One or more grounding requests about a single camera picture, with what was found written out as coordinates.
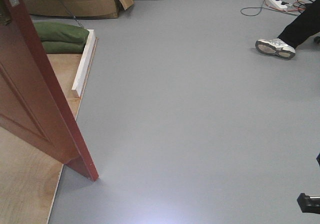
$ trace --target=wooden board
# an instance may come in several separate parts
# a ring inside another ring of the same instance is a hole
[[[77,73],[74,78],[74,84],[72,86],[72,93],[74,97],[81,97],[83,90],[85,88],[85,83],[87,80],[88,72],[90,69],[90,64],[92,58],[94,57],[95,46],[97,43],[97,38],[94,30],[88,30],[89,35],[86,40],[86,45],[83,50],[82,58],[79,63]]]
[[[71,89],[82,55],[48,57],[76,117],[81,99]],[[0,223],[47,223],[63,165],[1,127],[0,137]]]
[[[72,85],[74,83],[81,54],[50,54],[48,58],[68,101],[73,116],[76,117],[80,106],[80,98],[74,97]]]

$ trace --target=white wooden strip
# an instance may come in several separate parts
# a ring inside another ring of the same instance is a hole
[[[92,54],[94,54],[94,44],[96,42],[96,35],[94,30],[88,30],[89,36],[86,41],[85,48],[83,50],[82,58],[80,60],[79,68],[76,73],[74,84],[72,86],[72,93],[75,97],[80,98],[82,95],[84,83],[86,81],[87,70],[90,65],[90,60],[92,59]]]

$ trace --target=black pants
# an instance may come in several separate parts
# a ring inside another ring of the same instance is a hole
[[[316,0],[279,35],[279,39],[296,48],[320,32],[320,0]]]

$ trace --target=green sandbag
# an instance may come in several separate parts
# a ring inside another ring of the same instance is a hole
[[[84,51],[85,44],[75,44],[66,42],[42,42],[44,50],[47,54],[58,54],[58,53],[82,53]]]
[[[34,27],[41,41],[85,44],[89,35],[83,28],[56,22],[37,22]]]

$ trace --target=power strip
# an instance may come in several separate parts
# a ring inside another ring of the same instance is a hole
[[[287,10],[287,6],[286,5],[282,5],[281,3],[282,3],[282,1],[281,0],[279,0],[279,1],[277,1],[277,0],[269,0],[270,1],[270,3],[275,7],[275,8],[277,8],[278,10],[283,10],[283,11],[285,11],[285,10]]]

